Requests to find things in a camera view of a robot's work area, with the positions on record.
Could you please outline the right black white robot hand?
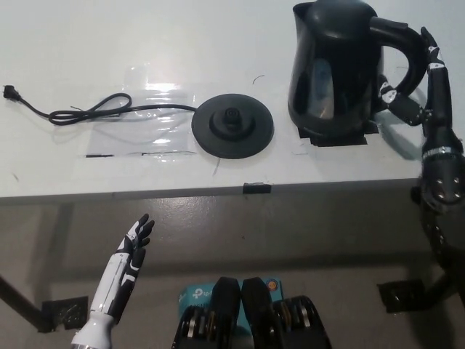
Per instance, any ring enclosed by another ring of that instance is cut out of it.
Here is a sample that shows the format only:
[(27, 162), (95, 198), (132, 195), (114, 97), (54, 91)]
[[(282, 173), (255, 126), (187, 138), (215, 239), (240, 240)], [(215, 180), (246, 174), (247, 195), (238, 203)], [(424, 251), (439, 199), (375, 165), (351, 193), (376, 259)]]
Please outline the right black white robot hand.
[(380, 74), (378, 81), (381, 104), (409, 126), (422, 125), (424, 144), (421, 159), (464, 160), (464, 147), (453, 131), (453, 113), (448, 69), (441, 50), (433, 35), (421, 28), (421, 37), (426, 48), (428, 92), (424, 107), (407, 95), (396, 90)]

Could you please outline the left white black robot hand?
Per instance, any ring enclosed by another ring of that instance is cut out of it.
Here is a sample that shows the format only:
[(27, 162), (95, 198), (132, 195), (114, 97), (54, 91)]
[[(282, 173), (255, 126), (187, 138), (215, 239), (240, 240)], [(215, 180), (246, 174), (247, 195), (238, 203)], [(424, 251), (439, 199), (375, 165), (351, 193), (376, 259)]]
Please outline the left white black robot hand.
[(149, 215), (144, 214), (124, 235), (100, 279), (90, 307), (90, 318), (103, 315), (114, 324), (119, 323), (140, 274), (154, 224)]

